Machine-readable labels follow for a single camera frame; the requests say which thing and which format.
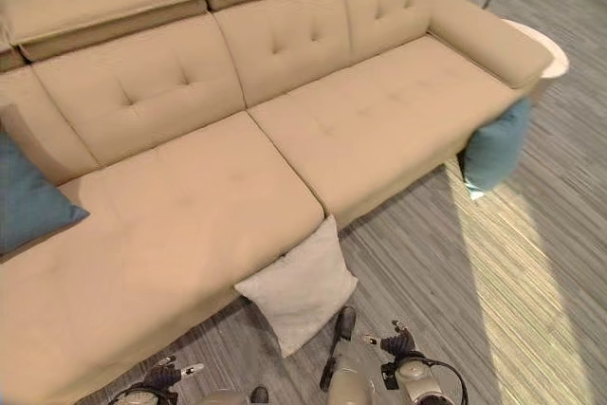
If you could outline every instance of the gray carpet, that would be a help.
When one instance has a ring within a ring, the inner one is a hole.
[[[472,404],[607,404],[607,0],[492,0],[497,14],[562,45],[570,73],[534,113],[518,171],[471,202],[454,161],[340,234],[359,277],[358,333],[407,322],[427,355],[454,364]],[[272,403],[321,405],[331,329],[281,360],[263,316],[239,300],[82,400],[102,404],[175,353],[207,370],[179,385],[185,405],[264,383]],[[387,359],[356,343],[379,392]],[[457,394],[456,381],[439,375]]]

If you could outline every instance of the blue pillow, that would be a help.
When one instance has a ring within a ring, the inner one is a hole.
[[[87,216],[0,132],[0,254]]]
[[[524,98],[478,129],[464,151],[463,174],[474,194],[491,190],[514,171],[524,145],[531,102]]]

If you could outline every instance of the throw pillow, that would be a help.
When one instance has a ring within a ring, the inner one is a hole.
[[[0,255],[86,216],[0,131]]]
[[[463,175],[473,196],[491,190],[514,171],[530,112],[529,99],[521,99],[472,135],[464,151]]]
[[[343,261],[331,215],[310,237],[236,290],[261,309],[286,358],[340,311],[357,282]]]

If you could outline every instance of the sectional sofa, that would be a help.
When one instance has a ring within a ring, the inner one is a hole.
[[[8,404],[73,403],[152,356],[327,214],[345,227],[461,151],[551,60],[465,0],[3,14],[3,128],[91,213],[2,258]]]

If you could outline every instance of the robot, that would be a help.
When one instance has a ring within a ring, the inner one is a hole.
[[[175,356],[162,359],[142,382],[118,393],[108,405],[177,405],[178,394],[171,391],[179,381],[204,369],[194,364],[181,370],[175,368]],[[267,389],[258,386],[250,396],[233,391],[219,391],[206,396],[196,405],[249,405],[269,403]]]
[[[321,389],[328,393],[328,405],[377,405],[373,383],[364,375],[351,355],[352,335],[356,311],[346,306],[338,315],[331,353],[322,371]],[[461,375],[450,365],[428,359],[415,351],[414,338],[398,321],[393,321],[396,335],[379,339],[365,336],[363,341],[377,345],[394,356],[394,361],[381,366],[381,374],[388,390],[400,390],[404,405],[455,405],[445,396],[432,374],[433,366],[451,369],[462,385],[461,405],[468,405],[468,391]],[[181,370],[175,368],[175,357],[161,360],[142,382],[118,393],[108,405],[177,405],[178,395],[171,391],[181,379],[204,369],[195,364]],[[267,389],[258,386],[249,395],[220,391],[206,396],[195,405],[248,405],[269,403]]]
[[[443,394],[432,374],[433,366],[442,366],[457,375],[462,386],[461,405],[468,405],[468,390],[459,372],[445,362],[428,359],[415,351],[414,338],[405,325],[399,321],[392,323],[395,336],[363,338],[363,341],[377,345],[395,357],[394,361],[381,366],[386,389],[400,390],[404,405],[455,405]],[[376,405],[373,383],[350,355],[355,324],[356,311],[352,307],[344,307],[338,315],[331,354],[321,377],[320,386],[328,392],[328,405]]]

